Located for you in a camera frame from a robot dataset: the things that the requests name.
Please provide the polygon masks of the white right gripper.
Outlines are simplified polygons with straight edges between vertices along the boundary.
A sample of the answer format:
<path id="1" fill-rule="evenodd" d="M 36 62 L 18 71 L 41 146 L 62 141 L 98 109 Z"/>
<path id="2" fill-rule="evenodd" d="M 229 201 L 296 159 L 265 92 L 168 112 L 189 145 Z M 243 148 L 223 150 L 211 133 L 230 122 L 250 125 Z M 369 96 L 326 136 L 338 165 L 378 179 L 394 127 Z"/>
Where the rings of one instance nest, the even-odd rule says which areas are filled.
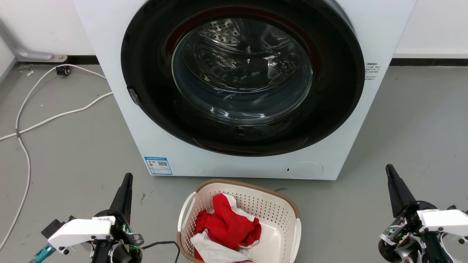
<path id="1" fill-rule="evenodd" d="M 467 212 L 416 201 L 393 165 L 385 171 L 394 221 L 380 235 L 380 255 L 390 263 L 458 263 L 444 238 L 453 235 L 467 244 Z"/>

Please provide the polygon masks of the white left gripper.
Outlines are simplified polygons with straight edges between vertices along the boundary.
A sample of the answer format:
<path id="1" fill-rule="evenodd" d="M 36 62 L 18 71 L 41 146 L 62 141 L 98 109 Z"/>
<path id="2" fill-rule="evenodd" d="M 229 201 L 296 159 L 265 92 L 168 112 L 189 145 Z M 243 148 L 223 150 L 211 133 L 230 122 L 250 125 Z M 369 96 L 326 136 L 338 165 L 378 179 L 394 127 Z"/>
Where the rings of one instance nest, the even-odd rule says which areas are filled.
<path id="1" fill-rule="evenodd" d="M 126 173 L 110 210 L 92 219 L 70 216 L 67 222 L 52 221 L 48 226 L 48 256 L 69 254 L 74 246 L 90 251 L 92 263 L 140 263 L 144 239 L 130 228 L 133 174 Z"/>

